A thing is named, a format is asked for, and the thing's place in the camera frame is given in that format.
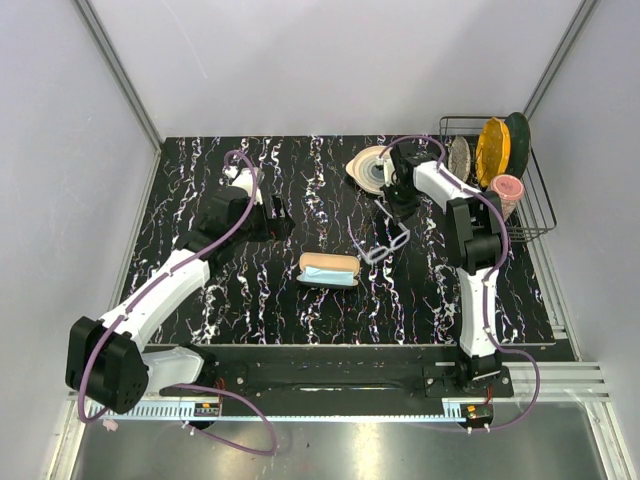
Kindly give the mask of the yellow scalloped plate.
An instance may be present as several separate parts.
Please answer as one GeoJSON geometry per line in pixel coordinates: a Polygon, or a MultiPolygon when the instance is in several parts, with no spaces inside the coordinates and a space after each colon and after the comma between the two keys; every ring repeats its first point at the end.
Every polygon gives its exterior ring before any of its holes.
{"type": "Polygon", "coordinates": [[[484,125],[476,146],[476,177],[487,188],[498,175],[506,172],[511,153],[511,135],[506,123],[491,117],[484,125]]]}

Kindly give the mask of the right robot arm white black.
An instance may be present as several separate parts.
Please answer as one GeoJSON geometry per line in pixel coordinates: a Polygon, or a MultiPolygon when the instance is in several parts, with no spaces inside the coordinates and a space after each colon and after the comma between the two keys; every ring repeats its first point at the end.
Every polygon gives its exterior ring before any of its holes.
{"type": "Polygon", "coordinates": [[[486,389],[502,369],[495,327],[495,294],[508,253],[501,200],[460,181],[441,163],[416,153],[391,149],[381,188],[399,222],[418,209],[420,198],[435,202],[445,215],[446,256],[456,268],[461,289],[461,327],[454,384],[466,396],[486,389]]]}

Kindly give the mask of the pink patterned cup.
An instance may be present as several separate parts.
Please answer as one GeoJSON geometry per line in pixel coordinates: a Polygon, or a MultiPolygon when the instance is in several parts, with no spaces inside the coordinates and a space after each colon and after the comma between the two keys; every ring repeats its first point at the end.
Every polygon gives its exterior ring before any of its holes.
{"type": "Polygon", "coordinates": [[[494,177],[490,182],[490,190],[500,198],[504,220],[507,220],[515,211],[525,192],[521,180],[508,174],[501,174],[494,177]]]}

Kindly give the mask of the light blue cleaning cloth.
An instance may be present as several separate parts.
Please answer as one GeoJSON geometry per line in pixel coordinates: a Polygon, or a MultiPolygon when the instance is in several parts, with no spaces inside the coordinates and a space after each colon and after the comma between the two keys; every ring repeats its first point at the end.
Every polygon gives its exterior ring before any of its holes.
{"type": "Polygon", "coordinates": [[[304,269],[299,280],[314,285],[324,285],[327,288],[353,287],[355,285],[355,277],[351,271],[310,266],[304,269]]]}

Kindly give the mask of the grey speckled plate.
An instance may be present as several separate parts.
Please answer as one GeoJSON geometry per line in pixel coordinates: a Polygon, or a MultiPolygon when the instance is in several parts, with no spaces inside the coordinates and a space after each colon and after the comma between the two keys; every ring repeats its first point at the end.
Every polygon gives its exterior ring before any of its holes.
{"type": "Polygon", "coordinates": [[[466,182],[471,172],[471,151],[463,136],[455,136],[449,147],[448,170],[460,181],[466,182]]]}

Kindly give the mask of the black marble pattern mat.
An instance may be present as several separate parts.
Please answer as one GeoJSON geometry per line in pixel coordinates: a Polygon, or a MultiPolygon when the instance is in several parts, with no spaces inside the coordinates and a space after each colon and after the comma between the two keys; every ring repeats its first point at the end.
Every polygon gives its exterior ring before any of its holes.
{"type": "Polygon", "coordinates": [[[461,289],[445,255],[444,216],[424,199],[410,242],[363,265],[353,289],[296,280],[305,252],[357,255],[376,246],[381,212],[346,173],[383,135],[176,137],[166,140],[121,293],[131,295],[165,261],[209,196],[225,183],[223,158],[243,151],[295,222],[283,242],[248,243],[155,332],[156,344],[447,344],[461,325],[461,289]]]}

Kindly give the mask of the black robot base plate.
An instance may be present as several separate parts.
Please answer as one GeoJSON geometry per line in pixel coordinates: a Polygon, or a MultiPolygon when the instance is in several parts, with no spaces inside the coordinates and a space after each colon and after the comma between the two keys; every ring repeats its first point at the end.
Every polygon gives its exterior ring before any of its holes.
{"type": "Polygon", "coordinates": [[[199,346],[208,386],[240,394],[269,417],[441,415],[446,399],[510,399],[506,368],[462,381],[454,346],[199,346]]]}

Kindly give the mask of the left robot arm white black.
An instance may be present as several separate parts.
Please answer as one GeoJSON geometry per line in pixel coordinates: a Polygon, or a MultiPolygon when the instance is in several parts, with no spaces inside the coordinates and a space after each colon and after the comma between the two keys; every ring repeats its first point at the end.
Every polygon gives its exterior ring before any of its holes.
{"type": "Polygon", "coordinates": [[[247,242],[284,241],[295,223],[277,195],[224,187],[213,194],[165,263],[129,298],[70,330],[65,383],[117,413],[149,393],[182,384],[196,396],[215,386],[213,355],[190,344],[146,352],[153,334],[247,242]]]}

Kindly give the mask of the dark green plate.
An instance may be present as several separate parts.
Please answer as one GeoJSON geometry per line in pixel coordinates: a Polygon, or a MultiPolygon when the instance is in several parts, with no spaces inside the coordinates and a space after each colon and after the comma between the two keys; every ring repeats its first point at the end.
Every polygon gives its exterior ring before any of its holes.
{"type": "Polygon", "coordinates": [[[504,120],[511,141],[505,173],[521,179],[526,171],[531,146],[530,125],[521,112],[513,112],[504,120]]]}

